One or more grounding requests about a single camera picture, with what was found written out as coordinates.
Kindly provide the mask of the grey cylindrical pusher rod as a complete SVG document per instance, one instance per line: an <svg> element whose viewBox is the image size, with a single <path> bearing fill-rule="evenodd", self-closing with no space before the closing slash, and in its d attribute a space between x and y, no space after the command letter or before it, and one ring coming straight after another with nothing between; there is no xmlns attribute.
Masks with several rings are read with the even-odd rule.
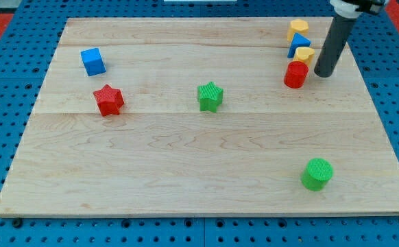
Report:
<svg viewBox="0 0 399 247"><path fill-rule="evenodd" d="M316 75L328 78L333 74L355 23L356 19L349 19L339 14L334 16L315 64Z"/></svg>

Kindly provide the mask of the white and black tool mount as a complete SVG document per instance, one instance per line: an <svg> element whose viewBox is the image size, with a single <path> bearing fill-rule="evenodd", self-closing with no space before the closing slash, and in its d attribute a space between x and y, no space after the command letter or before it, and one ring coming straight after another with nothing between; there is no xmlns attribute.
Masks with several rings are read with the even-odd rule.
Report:
<svg viewBox="0 0 399 247"><path fill-rule="evenodd" d="M330 0L334 11L347 19L357 19L362 13L380 14L389 0Z"/></svg>

